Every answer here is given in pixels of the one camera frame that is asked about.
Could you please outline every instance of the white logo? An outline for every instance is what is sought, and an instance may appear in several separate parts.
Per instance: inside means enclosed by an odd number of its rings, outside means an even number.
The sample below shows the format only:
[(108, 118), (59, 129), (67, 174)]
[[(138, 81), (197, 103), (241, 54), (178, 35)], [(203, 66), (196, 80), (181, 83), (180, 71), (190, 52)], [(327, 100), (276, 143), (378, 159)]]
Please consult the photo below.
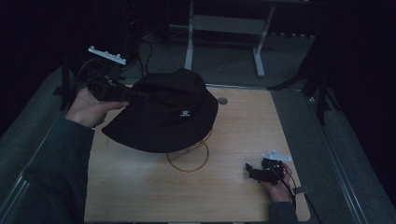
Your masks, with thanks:
[(188, 110), (183, 110), (181, 111), (181, 117), (189, 117), (190, 116), (190, 111)]

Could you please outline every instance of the person's left hand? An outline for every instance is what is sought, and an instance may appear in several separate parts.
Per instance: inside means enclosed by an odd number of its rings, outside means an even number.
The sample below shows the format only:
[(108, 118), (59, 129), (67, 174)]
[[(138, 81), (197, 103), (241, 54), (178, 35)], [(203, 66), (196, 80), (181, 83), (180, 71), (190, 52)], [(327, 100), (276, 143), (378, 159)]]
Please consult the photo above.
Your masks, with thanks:
[(128, 102), (97, 101), (92, 93), (87, 88), (84, 88), (78, 92), (76, 100), (70, 107), (65, 118), (93, 128), (105, 121), (107, 111), (121, 109), (128, 104)]

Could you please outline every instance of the small electronic device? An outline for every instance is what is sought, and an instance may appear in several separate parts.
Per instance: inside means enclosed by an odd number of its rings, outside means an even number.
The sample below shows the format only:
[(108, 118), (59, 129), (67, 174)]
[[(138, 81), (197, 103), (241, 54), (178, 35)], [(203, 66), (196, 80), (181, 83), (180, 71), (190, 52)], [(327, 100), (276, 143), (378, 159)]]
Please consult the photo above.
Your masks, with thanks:
[(246, 163), (248, 176), (258, 182), (270, 182), (277, 185), (285, 176), (282, 161), (291, 161), (291, 157), (287, 157), (276, 150), (263, 153), (262, 156), (262, 169), (254, 169)]
[(146, 103), (149, 100), (149, 94), (141, 91), (133, 91), (109, 77), (99, 77), (90, 80), (87, 88), (98, 101), (116, 101), (131, 102), (137, 101)]
[(119, 54), (115, 55), (115, 54), (111, 54), (107, 51), (101, 51), (101, 50), (95, 49), (95, 46), (91, 46), (90, 48), (88, 48), (88, 51), (91, 53), (94, 53), (96, 55), (102, 56), (104, 58), (107, 58), (115, 63), (120, 63), (123, 65), (126, 64), (126, 59), (121, 58), (121, 56)]

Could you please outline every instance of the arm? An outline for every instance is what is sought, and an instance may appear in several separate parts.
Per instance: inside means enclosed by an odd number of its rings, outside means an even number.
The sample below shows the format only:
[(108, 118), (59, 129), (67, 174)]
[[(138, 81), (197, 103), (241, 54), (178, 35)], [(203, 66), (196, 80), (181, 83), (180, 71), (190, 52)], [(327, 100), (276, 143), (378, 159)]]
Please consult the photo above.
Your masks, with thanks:
[(287, 187), (283, 182), (279, 182), (276, 186), (268, 182), (263, 183), (270, 194), (271, 200), (273, 201), (269, 207), (269, 219), (271, 224), (297, 224), (299, 221), (291, 203), (291, 195), (288, 190), (290, 187), (289, 181), (291, 169), (284, 162), (283, 166), (287, 172), (283, 178), (285, 183), (288, 184)]
[(98, 102), (87, 89), (78, 93), (23, 173), (30, 186), (18, 223), (84, 222), (92, 127), (103, 122), (108, 110), (126, 105)]

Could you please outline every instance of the table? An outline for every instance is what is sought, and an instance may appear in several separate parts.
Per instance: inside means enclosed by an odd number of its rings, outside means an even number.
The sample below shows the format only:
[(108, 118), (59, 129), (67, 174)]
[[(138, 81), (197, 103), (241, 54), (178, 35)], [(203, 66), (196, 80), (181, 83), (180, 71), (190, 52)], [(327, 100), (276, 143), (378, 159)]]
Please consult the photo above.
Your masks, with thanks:
[[(207, 163), (195, 172), (180, 172), (166, 154), (120, 145), (98, 126), (91, 152), (86, 221), (108, 222), (252, 222), (268, 220), (271, 203), (265, 188), (248, 178), (245, 163), (260, 168), (262, 153), (276, 149), (290, 155), (269, 91), (208, 88), (224, 97), (212, 134), (206, 140)], [(177, 166), (202, 164), (205, 148), (181, 157)], [(288, 161), (297, 187), (300, 180)], [(310, 218), (304, 195), (298, 194), (297, 216)]]
[(206, 30), (216, 32), (229, 32), (238, 34), (259, 35), (260, 40), (257, 47), (253, 48), (253, 58), (256, 64), (257, 76), (264, 77), (264, 69), (262, 66), (262, 46), (267, 36), (268, 28), (274, 14), (275, 7), (270, 7), (265, 20), (230, 18), (219, 16), (207, 16), (194, 14), (194, 1), (190, 0), (190, 17), (189, 17), (189, 42), (187, 46), (186, 61), (184, 68), (192, 67), (193, 55), (193, 31)]

